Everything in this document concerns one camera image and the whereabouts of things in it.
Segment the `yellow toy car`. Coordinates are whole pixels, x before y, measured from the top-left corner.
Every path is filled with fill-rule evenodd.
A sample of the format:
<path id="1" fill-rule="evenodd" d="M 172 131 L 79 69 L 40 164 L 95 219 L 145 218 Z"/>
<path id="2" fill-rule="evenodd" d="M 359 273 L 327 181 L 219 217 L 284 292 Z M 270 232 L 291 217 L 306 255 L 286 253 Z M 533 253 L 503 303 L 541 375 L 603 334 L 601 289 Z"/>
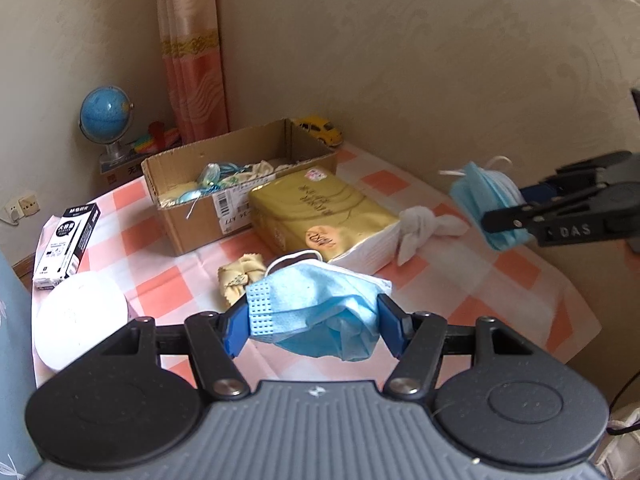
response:
<path id="1" fill-rule="evenodd" d="M 328 148 L 339 148 L 344 142 L 343 133 L 339 128 L 336 128 L 329 119 L 317 115 L 309 115 L 306 117 L 293 118 L 292 122 L 294 125 L 307 131 Z"/>

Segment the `blue embroidered sachet pouch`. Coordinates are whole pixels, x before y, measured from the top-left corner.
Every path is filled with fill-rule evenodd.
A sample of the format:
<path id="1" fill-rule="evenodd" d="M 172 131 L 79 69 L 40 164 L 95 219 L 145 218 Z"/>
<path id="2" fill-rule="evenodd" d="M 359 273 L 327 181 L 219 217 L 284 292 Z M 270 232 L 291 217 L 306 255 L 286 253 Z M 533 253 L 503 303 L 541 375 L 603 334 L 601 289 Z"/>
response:
<path id="1" fill-rule="evenodd" d="M 175 199 L 175 204 L 196 202 L 202 197 L 255 180 L 259 176 L 259 164 L 239 166 L 233 162 L 210 162 L 196 180 L 196 188 L 182 193 Z"/>

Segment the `blue face mask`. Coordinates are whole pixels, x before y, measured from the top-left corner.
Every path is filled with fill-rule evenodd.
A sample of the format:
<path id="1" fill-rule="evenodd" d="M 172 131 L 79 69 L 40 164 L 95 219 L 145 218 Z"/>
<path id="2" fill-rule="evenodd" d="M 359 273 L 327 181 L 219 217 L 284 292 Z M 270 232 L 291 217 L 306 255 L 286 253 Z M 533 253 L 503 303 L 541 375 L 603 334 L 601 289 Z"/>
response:
<path id="1" fill-rule="evenodd" d="M 277 258 L 245 289 L 250 336 L 300 356 L 369 359 L 378 344 L 384 278 L 326 263 L 313 249 Z"/>
<path id="2" fill-rule="evenodd" d="M 504 232 L 489 233 L 482 227 L 482 218 L 489 211 L 503 210 L 525 204 L 516 184 L 508 177 L 513 166 L 509 157 L 498 155 L 484 166 L 468 162 L 460 169 L 439 170 L 444 177 L 456 178 L 449 195 L 466 218 L 480 230 L 488 246 L 496 252 L 506 252 L 530 240 L 529 232 L 513 223 Z"/>

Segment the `wall power socket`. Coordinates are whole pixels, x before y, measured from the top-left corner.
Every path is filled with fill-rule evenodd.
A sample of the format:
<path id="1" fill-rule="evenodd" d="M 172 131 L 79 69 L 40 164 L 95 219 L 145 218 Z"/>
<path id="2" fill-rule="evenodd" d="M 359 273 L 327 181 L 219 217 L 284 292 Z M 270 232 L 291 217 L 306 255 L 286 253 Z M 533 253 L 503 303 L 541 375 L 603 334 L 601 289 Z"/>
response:
<path id="1" fill-rule="evenodd" d="M 1 222 L 8 226 L 18 226 L 22 219 L 31 217 L 40 211 L 35 192 L 27 191 L 11 198 L 1 208 Z"/>

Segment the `black white pen box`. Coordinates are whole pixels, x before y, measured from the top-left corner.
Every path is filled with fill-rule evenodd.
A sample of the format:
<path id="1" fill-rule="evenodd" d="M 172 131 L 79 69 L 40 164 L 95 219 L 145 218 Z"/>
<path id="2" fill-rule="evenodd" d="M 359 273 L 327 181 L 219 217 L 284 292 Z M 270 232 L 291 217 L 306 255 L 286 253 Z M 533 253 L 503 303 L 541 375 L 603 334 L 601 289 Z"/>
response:
<path id="1" fill-rule="evenodd" d="M 35 289 L 54 289 L 77 273 L 100 214 L 95 203 L 73 206 L 64 211 L 37 261 L 32 277 Z"/>

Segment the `pink orange curtain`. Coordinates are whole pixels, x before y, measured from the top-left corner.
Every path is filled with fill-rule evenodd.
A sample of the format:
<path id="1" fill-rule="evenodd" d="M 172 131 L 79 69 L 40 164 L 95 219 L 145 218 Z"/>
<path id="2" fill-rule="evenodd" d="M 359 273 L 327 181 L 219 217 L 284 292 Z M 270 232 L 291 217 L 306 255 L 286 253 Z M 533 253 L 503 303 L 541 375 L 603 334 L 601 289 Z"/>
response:
<path id="1" fill-rule="evenodd" d="M 185 144 L 228 131 L 216 0 L 156 0 L 160 53 Z"/>

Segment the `orange checkered tablecloth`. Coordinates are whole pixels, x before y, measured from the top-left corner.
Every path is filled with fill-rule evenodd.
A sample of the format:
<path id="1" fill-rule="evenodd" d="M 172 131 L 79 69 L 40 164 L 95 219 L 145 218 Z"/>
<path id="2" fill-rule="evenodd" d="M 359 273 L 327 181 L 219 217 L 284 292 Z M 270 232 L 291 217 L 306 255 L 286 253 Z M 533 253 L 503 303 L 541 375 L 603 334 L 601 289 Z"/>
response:
<path id="1" fill-rule="evenodd" d="M 435 214 L 454 212 L 445 195 L 356 146 L 341 148 L 337 162 L 341 179 L 390 210 L 423 205 Z M 162 325 L 221 309 L 218 269 L 242 255 L 270 256 L 252 230 L 177 256 L 142 180 L 102 195 L 98 205 L 100 218 L 81 269 L 104 272 L 136 312 Z M 457 325 L 492 316 L 564 362 L 600 333 L 600 323 L 586 300 L 559 270 L 523 247 L 495 252 L 475 230 L 462 237 L 435 236 L 408 263 L 390 264 L 381 276 L 392 283 L 394 300 L 406 311 L 431 311 Z M 256 341 L 246 344 L 236 362 L 248 382 L 379 382 L 394 366 L 384 346 L 378 346 L 368 360 L 346 363 L 296 356 Z"/>

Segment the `blue desk globe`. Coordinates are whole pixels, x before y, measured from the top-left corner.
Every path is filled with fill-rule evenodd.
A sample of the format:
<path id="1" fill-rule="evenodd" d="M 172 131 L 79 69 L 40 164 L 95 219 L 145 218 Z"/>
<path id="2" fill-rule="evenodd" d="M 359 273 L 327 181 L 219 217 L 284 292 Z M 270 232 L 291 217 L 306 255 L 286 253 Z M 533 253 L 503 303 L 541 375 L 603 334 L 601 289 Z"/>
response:
<path id="1" fill-rule="evenodd" d="M 78 127 L 90 142 L 104 147 L 102 158 L 109 164 L 127 156 L 120 140 L 134 118 L 134 103 L 117 86 L 102 86 L 91 90 L 82 101 Z"/>

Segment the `clear jar white lid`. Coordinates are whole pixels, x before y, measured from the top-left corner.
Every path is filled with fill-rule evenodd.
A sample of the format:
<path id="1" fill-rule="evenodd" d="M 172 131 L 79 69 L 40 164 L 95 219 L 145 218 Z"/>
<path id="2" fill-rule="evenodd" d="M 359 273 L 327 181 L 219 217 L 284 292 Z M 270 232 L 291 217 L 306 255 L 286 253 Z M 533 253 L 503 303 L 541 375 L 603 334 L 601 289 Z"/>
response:
<path id="1" fill-rule="evenodd" d="M 81 272 L 62 281 L 32 308 L 32 342 L 43 364 L 57 373 L 135 316 L 108 274 Z"/>

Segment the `colourful toy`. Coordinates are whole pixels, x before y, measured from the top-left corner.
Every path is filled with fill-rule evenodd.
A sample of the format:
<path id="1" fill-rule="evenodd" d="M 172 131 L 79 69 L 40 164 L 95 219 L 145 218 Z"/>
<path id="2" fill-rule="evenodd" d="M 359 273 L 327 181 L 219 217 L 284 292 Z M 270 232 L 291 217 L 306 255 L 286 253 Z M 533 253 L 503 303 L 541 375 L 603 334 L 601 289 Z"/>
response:
<path id="1" fill-rule="evenodd" d="M 151 122 L 148 131 L 132 142 L 137 154 L 152 155 L 181 144 L 180 132 L 177 128 L 167 129 L 163 122 Z"/>

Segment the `gold tissue pack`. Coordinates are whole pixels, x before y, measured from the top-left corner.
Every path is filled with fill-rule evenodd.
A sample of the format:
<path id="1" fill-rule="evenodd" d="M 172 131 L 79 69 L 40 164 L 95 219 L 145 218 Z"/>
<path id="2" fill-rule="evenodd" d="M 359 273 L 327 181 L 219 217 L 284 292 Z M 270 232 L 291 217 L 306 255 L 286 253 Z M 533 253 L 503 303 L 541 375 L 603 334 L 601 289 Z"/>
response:
<path id="1" fill-rule="evenodd" d="M 248 203 L 252 226 L 273 255 L 311 249 L 327 263 L 364 274 L 396 255 L 398 215 L 322 168 L 253 188 Z"/>

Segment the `white knotted cloth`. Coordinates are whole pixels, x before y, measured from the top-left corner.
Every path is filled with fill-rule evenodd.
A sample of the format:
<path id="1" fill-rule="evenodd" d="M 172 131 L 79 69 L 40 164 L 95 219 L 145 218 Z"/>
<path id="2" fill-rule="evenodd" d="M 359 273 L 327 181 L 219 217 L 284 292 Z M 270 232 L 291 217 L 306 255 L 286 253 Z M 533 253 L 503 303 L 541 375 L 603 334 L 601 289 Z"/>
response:
<path id="1" fill-rule="evenodd" d="M 398 266 L 409 262 L 432 236 L 459 237 L 469 229 L 469 225 L 463 219 L 453 214 L 436 216 L 434 211 L 423 206 L 401 211 L 399 220 Z"/>

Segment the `yellow knotted cleaning cloth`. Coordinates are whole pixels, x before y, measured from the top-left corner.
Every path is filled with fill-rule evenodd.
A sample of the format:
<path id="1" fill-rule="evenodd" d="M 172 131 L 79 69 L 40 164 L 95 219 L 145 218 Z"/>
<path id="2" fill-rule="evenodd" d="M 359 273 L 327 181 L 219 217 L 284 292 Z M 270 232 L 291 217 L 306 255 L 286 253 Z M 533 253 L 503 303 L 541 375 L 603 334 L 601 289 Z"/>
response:
<path id="1" fill-rule="evenodd" d="M 248 285 L 265 277 L 267 267 L 261 254 L 244 254 L 218 269 L 218 285 L 228 308 L 234 306 L 246 292 Z"/>

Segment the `open cardboard box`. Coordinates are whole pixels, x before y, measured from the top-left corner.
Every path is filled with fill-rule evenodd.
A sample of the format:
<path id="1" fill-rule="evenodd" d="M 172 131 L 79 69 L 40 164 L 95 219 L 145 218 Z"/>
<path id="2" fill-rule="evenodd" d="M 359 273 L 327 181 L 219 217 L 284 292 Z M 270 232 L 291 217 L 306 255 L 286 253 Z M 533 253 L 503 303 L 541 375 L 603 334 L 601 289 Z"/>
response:
<path id="1" fill-rule="evenodd" d="M 145 183 L 180 256 L 250 225 L 248 193 L 291 172 L 336 170 L 336 155 L 288 119 L 153 155 Z"/>

